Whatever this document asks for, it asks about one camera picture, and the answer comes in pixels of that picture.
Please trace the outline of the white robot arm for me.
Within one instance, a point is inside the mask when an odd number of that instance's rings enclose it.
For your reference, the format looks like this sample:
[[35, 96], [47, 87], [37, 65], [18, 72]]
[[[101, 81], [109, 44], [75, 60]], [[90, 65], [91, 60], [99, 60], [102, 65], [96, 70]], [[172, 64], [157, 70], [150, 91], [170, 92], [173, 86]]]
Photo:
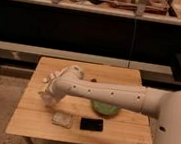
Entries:
[[45, 89], [50, 104], [67, 95], [116, 105], [158, 120], [153, 144], [181, 144], [181, 90], [90, 82], [84, 81], [83, 75], [77, 65], [57, 73]]

